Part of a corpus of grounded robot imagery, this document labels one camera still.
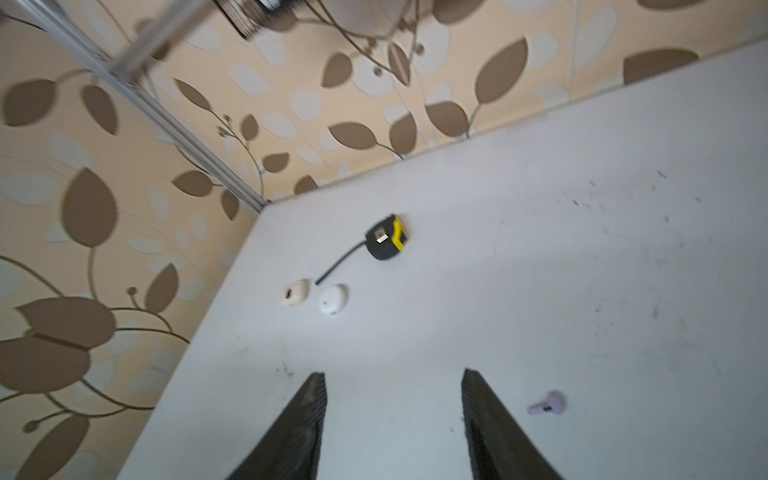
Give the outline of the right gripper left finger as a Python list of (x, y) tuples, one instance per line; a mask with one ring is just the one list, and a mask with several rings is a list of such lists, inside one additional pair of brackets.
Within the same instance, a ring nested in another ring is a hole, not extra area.
[(313, 372), (229, 478), (316, 479), (326, 407), (325, 375)]

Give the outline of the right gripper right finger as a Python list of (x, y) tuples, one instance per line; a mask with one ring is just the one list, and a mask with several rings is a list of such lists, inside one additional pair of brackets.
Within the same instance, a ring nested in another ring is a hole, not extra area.
[(461, 400), (473, 479), (562, 480), (480, 372), (464, 371)]

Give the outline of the white round earbud case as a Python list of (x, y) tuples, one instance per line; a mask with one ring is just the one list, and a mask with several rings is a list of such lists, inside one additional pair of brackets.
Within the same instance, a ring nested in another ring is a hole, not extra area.
[(344, 285), (337, 284), (327, 288), (319, 299), (320, 312), (328, 317), (340, 314), (348, 302), (348, 292)]

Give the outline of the black yellow tape measure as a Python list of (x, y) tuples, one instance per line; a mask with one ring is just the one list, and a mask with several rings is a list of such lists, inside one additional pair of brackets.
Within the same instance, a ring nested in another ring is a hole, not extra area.
[(362, 247), (378, 261), (390, 260), (399, 255), (408, 242), (408, 236), (402, 219), (391, 214), (376, 223), (365, 234), (364, 239), (350, 248), (318, 279), (315, 285), (320, 285), (342, 262)]

